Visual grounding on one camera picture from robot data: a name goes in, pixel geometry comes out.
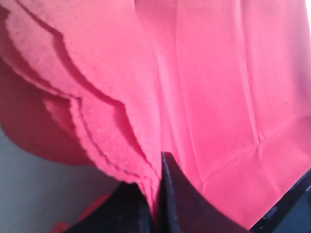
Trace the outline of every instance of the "fabric sheet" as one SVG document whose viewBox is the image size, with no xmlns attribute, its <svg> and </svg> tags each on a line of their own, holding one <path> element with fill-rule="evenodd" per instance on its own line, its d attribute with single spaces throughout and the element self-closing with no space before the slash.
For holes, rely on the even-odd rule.
<svg viewBox="0 0 311 233">
<path fill-rule="evenodd" d="M 0 6 L 1 67 L 15 73 L 1 73 L 0 123 L 34 154 L 136 182 L 156 214 L 160 153 L 170 151 L 196 189 L 246 228 L 310 169 L 304 0 Z"/>
</svg>

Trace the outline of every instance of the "layered fabric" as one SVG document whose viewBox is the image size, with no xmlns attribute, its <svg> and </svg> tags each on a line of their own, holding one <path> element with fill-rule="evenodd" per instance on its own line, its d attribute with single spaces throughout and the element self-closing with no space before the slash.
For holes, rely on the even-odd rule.
<svg viewBox="0 0 311 233">
<path fill-rule="evenodd" d="M 0 124 L 156 213 L 161 151 L 251 228 L 311 167 L 304 0 L 0 0 Z"/>
</svg>

